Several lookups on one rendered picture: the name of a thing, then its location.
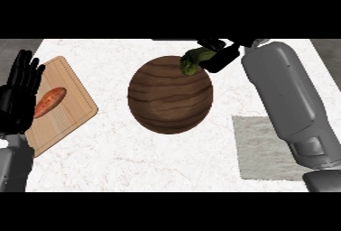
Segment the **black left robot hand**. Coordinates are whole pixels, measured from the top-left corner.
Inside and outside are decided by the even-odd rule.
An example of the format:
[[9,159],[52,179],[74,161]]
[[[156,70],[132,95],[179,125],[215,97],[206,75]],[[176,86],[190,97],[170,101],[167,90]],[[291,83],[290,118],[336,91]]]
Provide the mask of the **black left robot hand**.
[[35,121],[36,94],[46,65],[21,50],[14,61],[8,83],[0,86],[0,136],[24,134]]

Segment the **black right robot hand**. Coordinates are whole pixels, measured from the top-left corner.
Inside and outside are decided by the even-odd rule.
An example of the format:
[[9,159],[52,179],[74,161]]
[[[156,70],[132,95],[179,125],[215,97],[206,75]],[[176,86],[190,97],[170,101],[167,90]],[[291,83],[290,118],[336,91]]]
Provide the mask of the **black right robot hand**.
[[225,41],[222,41],[221,39],[207,38],[198,40],[198,44],[216,52],[209,60],[203,60],[200,62],[200,67],[204,68],[210,73],[218,73],[228,66],[228,64],[240,56],[240,47],[244,46],[247,48],[252,48],[257,39],[237,38],[231,39],[231,41],[232,44],[226,46]]

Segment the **green squash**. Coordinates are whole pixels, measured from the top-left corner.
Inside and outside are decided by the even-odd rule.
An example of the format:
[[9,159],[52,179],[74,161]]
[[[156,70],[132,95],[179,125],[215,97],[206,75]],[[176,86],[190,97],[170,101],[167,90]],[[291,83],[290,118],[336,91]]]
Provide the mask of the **green squash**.
[[190,50],[181,58],[181,70],[187,76],[193,76],[198,71],[198,65],[204,60],[210,60],[216,51],[206,47]]

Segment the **brown wooden bowl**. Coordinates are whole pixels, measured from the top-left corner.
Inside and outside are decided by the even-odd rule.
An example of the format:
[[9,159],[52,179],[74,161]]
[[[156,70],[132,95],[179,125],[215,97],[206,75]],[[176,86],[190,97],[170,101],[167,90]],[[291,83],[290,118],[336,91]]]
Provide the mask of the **brown wooden bowl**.
[[139,124],[159,134],[179,134],[198,126],[213,104],[213,83],[198,68],[181,71],[181,57],[162,56],[138,69],[129,86],[129,107]]

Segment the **grey placemat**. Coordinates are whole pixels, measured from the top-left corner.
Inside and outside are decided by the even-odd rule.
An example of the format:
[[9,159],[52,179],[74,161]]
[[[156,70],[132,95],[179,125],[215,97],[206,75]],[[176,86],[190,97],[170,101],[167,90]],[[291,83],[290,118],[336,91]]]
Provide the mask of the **grey placemat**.
[[288,144],[266,116],[234,116],[240,159],[240,176],[244,180],[303,180],[311,169],[296,163]]

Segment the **orange sweet potato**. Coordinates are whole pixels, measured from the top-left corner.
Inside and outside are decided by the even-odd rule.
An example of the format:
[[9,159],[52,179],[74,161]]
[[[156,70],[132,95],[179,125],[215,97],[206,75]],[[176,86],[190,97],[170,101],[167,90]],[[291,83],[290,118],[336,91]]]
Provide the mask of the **orange sweet potato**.
[[42,97],[36,108],[35,108],[35,118],[42,117],[63,102],[67,95],[67,88],[54,88],[46,95]]

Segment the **pale wooden cutting board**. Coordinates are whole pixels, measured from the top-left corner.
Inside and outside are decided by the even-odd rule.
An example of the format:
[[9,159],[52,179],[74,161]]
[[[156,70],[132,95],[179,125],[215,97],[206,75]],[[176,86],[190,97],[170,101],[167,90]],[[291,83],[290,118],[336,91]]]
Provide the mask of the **pale wooden cutting board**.
[[42,99],[45,94],[58,87],[67,89],[66,98],[60,105],[35,120],[26,133],[36,157],[97,116],[100,111],[64,56],[46,62],[38,99]]

